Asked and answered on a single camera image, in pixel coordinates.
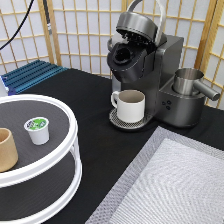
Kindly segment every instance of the coffee maker drip tray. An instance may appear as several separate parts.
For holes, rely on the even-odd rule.
[[[126,123],[126,122],[118,119],[116,108],[111,110],[110,115],[109,115],[110,122],[115,127],[122,129],[123,131],[137,131],[137,130],[143,128],[145,125],[147,125],[152,118],[153,118],[152,115],[146,113],[142,120],[140,120],[136,123]]]

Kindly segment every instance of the coffee maker lid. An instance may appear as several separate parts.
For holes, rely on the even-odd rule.
[[[116,28],[117,32],[122,34],[124,38],[135,38],[135,41],[140,42],[144,42],[146,38],[147,41],[152,41],[155,43],[156,46],[159,46],[161,38],[163,38],[164,36],[163,28],[166,21],[165,9],[160,3],[160,0],[156,0],[161,12],[159,27],[157,27],[156,24],[148,17],[133,12],[137,4],[141,1],[142,0],[133,1],[129,5],[127,12],[124,12],[120,15]]]

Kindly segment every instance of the single-serve coffee machine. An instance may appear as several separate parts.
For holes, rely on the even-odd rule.
[[[134,130],[156,118],[176,127],[199,122],[206,96],[218,100],[220,94],[203,84],[196,69],[178,70],[184,39],[162,31],[166,13],[160,1],[160,24],[134,13],[142,0],[133,1],[120,15],[117,33],[108,41],[107,63],[113,73],[113,91],[138,90],[145,95],[145,118],[138,124],[125,124],[110,113],[119,128]]]

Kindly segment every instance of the coffee mug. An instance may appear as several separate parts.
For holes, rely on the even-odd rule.
[[[121,121],[135,123],[144,117],[145,95],[142,92],[137,90],[115,91],[111,95],[111,103],[117,108],[117,117]]]

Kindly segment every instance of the mug handle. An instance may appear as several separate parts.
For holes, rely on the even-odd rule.
[[[117,96],[117,98],[118,98],[118,95],[119,95],[119,92],[118,91],[115,91],[115,92],[113,92],[112,93],[112,95],[111,95],[111,103],[112,103],[112,105],[115,107],[115,108],[117,108],[117,104],[115,103],[115,96]]]

